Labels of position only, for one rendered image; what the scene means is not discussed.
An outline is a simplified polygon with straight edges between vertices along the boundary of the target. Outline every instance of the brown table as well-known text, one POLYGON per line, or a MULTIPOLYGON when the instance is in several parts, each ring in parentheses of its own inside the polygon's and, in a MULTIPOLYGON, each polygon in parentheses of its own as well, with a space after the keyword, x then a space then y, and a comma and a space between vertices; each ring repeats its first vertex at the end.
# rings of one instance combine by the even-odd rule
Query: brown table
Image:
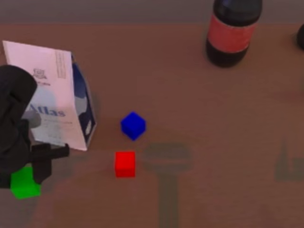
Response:
POLYGON ((259 25, 246 58, 221 69, 202 55, 207 27, 199 24, 1 25, 1 40, 73 52, 98 128, 88 152, 54 162, 41 197, 0 191, 0 227, 165 228, 169 209, 178 222, 166 228, 303 227, 299 26, 259 25), (135 142, 119 127, 133 110, 148 123, 135 142), (144 165, 145 148, 162 142, 188 148, 190 166, 176 179, 144 165), (128 149, 137 152, 137 176, 116 179, 114 152, 128 149))

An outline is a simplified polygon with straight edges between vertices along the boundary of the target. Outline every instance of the white box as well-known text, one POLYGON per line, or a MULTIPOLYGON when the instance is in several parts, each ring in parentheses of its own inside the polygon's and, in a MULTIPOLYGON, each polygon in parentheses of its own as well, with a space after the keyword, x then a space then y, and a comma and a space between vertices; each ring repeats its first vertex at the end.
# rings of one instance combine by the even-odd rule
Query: white box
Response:
POLYGON ((7 64, 29 72, 38 88, 27 108, 41 115, 36 141, 86 151, 96 128, 89 88, 69 51, 3 41, 7 64))

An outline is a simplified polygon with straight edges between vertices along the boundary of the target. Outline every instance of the block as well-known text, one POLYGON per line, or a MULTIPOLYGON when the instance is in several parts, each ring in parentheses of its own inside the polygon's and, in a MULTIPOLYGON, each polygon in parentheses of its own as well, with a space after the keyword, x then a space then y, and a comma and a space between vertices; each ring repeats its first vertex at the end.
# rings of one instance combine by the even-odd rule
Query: block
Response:
POLYGON ((146 130, 146 121, 137 113, 131 112, 121 121, 121 129, 130 139, 135 141, 146 130))
POLYGON ((10 190, 17 199, 41 195, 41 185, 33 179, 33 168, 24 167, 11 175, 10 190))
POLYGON ((116 177, 135 177, 135 152, 116 152, 115 174, 116 177))

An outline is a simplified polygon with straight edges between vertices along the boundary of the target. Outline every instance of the bottle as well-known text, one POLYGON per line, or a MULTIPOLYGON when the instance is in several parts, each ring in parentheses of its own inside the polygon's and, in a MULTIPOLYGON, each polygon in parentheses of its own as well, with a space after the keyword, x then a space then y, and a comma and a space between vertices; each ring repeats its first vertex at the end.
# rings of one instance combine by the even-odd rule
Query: bottle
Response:
POLYGON ((261 13, 262 0, 215 0, 206 41, 209 60, 219 67, 241 61, 261 13))
POLYGON ((304 50, 304 25, 302 25, 296 35, 297 44, 304 50))

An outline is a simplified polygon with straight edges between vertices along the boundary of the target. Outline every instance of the red bottle label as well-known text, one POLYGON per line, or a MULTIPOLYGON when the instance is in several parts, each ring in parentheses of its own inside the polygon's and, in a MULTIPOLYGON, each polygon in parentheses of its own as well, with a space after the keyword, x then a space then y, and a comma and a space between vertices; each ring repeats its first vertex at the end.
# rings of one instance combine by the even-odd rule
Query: red bottle label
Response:
POLYGON ((208 40, 217 50, 236 53, 249 46, 256 23, 245 27, 226 25, 215 15, 211 17, 208 40))

